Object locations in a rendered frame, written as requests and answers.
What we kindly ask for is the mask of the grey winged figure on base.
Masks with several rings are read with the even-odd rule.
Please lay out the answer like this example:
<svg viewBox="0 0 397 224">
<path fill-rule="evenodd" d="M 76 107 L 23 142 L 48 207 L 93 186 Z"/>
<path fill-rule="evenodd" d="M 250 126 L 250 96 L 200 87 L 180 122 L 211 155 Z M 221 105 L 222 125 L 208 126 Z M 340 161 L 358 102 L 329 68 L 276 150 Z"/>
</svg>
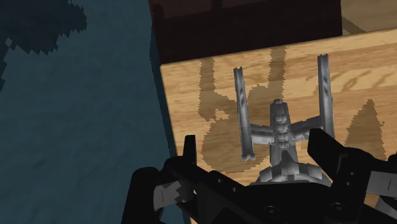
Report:
<svg viewBox="0 0 397 224">
<path fill-rule="evenodd" d="M 242 68 L 233 70 L 237 95 L 242 160 L 254 160 L 255 144 L 270 147 L 270 166 L 260 171 L 256 185 L 276 183 L 318 183 L 331 185 L 331 180 L 317 165 L 298 161 L 296 143 L 308 140 L 310 129 L 322 129 L 335 136 L 333 98 L 331 96 L 329 55 L 317 57 L 320 115 L 291 123 L 288 104 L 275 99 L 270 104 L 270 125 L 257 125 L 249 121 L 246 88 Z"/>
</svg>

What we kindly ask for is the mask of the dark robot stand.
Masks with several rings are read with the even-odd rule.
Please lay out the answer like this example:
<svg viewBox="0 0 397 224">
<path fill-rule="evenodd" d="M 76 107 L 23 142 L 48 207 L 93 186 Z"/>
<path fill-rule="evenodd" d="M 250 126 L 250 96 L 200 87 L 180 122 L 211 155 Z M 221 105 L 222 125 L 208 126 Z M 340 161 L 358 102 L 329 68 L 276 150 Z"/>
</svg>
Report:
<svg viewBox="0 0 397 224">
<path fill-rule="evenodd" d="M 148 0 L 163 64 L 342 35 L 341 0 Z"/>
</svg>

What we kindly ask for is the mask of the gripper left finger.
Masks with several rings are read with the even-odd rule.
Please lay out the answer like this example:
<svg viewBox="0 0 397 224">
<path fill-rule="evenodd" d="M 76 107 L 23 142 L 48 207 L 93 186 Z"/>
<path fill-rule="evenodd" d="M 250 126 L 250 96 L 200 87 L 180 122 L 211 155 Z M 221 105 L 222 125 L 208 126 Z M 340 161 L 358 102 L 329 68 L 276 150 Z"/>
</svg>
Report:
<svg viewBox="0 0 397 224">
<path fill-rule="evenodd" d="M 143 167 L 132 174 L 121 224 L 165 224 L 163 208 L 177 205 L 197 224 L 261 224 L 249 188 L 218 171 L 197 166 L 194 135 L 185 137 L 183 154 L 162 170 Z"/>
</svg>

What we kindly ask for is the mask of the light wooden table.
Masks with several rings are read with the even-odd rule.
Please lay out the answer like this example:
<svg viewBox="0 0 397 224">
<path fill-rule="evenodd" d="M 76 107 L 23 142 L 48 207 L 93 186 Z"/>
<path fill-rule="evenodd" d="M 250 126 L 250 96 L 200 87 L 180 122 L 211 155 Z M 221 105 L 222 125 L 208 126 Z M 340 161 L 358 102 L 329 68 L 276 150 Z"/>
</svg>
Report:
<svg viewBox="0 0 397 224">
<path fill-rule="evenodd" d="M 242 160 L 233 70 L 243 70 L 251 123 L 269 126 L 275 99 L 288 104 L 291 123 L 296 123 L 320 115 L 317 57 L 324 54 L 329 55 L 333 138 L 345 147 L 388 160 L 397 154 L 397 29 L 160 68 L 178 156 L 183 154 L 185 137 L 194 135 L 197 166 L 248 187 L 261 224 L 323 224 L 331 185 L 254 184 L 260 171 L 270 166 L 270 147 L 255 144 L 255 159 Z M 307 152 L 308 144 L 309 139 L 296 143 L 298 161 L 318 166 Z M 379 195 L 366 194 L 366 205 L 397 215 L 385 202 Z"/>
</svg>

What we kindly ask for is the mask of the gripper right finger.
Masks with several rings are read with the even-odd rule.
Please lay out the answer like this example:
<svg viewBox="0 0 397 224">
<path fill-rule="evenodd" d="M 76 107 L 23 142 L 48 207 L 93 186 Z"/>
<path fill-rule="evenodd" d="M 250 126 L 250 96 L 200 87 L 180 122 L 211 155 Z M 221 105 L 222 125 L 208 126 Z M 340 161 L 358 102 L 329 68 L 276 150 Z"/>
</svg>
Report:
<svg viewBox="0 0 397 224">
<path fill-rule="evenodd" d="M 323 224 L 397 224 L 397 215 L 365 204 L 366 194 L 379 195 L 397 212 L 397 154 L 379 160 L 319 128 L 310 130 L 307 152 L 332 180 Z"/>
</svg>

